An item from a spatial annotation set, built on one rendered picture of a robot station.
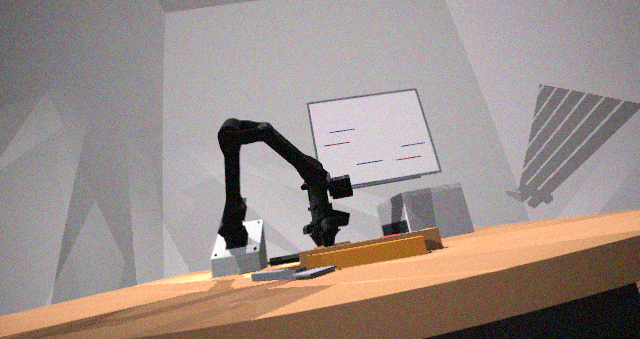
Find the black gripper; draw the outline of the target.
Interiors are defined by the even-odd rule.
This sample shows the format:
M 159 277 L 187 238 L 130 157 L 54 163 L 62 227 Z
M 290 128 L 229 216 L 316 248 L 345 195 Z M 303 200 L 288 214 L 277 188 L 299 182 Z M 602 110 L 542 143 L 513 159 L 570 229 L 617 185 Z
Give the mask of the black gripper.
M 310 203 L 308 211 L 311 211 L 312 222 L 304 226 L 303 235 L 309 235 L 317 246 L 334 246 L 335 237 L 341 229 L 348 226 L 344 216 L 331 217 L 329 200 L 321 200 Z

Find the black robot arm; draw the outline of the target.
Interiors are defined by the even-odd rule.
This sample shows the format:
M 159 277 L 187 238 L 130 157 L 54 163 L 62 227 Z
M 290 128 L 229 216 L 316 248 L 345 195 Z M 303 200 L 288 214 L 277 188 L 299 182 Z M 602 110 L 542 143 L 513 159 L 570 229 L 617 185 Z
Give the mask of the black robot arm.
M 249 236 L 242 222 L 248 207 L 246 198 L 241 196 L 241 145 L 263 141 L 293 165 L 304 180 L 300 188 L 308 191 L 309 204 L 328 200 L 327 190 L 333 199 L 353 196 L 348 174 L 331 178 L 320 161 L 302 153 L 268 122 L 229 118 L 224 121 L 217 136 L 224 155 L 226 185 L 226 203 L 217 233 L 224 239 L 225 250 L 245 247 Z

